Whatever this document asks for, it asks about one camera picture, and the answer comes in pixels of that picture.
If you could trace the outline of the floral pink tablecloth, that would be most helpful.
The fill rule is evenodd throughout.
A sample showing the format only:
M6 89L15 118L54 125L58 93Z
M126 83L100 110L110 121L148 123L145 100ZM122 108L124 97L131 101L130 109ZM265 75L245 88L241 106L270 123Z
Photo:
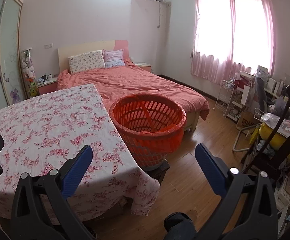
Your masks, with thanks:
M145 216L160 184L134 161L94 85L44 94L0 109L0 217L10 218L20 175L47 174L74 158L86 145L93 160L74 196L68 199L81 220L102 215L122 197L131 212Z

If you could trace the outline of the wardrobe with purple flowers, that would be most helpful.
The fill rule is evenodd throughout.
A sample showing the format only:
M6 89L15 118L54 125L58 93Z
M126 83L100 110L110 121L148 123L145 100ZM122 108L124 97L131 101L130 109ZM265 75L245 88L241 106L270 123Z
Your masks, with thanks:
M0 109L27 99L20 67L21 9L18 0L0 0Z

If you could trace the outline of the pink white nightstand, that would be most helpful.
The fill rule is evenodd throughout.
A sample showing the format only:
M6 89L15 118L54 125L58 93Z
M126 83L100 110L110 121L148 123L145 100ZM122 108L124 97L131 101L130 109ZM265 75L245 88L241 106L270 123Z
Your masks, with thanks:
M57 89L57 77L53 77L51 80L44 82L38 86L39 93L48 94L56 91Z

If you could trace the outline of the clear tube of plush toys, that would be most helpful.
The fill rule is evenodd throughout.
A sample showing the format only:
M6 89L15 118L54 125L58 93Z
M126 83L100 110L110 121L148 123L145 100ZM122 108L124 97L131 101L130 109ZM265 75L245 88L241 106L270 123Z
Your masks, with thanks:
M39 95L37 88L36 75L31 56L31 48L20 52L21 55L21 68L23 71L24 83L29 98L33 98Z

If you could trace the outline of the orange plastic laundry basket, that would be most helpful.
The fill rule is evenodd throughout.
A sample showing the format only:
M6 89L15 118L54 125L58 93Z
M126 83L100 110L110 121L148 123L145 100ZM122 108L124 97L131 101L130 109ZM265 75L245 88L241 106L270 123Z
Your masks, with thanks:
M149 93L118 99L109 115L134 160L145 171L157 169L180 147L187 121L179 103Z

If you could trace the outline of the floral white pillow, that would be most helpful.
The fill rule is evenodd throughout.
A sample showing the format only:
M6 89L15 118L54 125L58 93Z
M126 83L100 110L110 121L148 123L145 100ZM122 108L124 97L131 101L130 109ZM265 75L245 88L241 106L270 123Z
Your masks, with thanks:
M105 68L105 61L101 50L70 56L68 63L71 74L77 74L91 69Z

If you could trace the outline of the bed with coral duvet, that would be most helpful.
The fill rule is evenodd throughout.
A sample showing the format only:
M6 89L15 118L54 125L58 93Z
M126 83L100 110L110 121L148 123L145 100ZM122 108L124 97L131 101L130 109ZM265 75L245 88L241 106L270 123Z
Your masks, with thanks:
M124 51L124 65L90 69L72 74L68 58L96 50ZM60 74L57 89L94 84L106 109L118 99L136 93L159 94L179 103L186 112L185 130L195 130L199 119L206 120L210 112L207 99L186 86L159 77L131 62L127 40L96 41L58 49Z

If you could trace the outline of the pink striped pillow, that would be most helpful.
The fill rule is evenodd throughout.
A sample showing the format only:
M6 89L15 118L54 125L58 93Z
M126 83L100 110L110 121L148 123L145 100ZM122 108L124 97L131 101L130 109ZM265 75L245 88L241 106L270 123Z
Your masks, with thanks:
M105 61L105 67L111 68L111 67L119 67L124 66L124 50L103 50L102 51L104 61Z

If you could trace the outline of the right side nightstand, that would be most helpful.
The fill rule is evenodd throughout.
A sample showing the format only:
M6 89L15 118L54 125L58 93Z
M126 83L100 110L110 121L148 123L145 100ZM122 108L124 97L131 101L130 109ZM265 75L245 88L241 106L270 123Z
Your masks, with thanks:
M146 70L147 72L152 72L152 65L148 63L135 63L136 66Z

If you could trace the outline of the pink window curtain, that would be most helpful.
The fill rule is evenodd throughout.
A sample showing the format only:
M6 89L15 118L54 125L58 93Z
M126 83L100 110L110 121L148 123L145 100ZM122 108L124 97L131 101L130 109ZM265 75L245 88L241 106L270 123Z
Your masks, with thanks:
M191 74L216 85L236 72L274 73L272 0L195 0Z

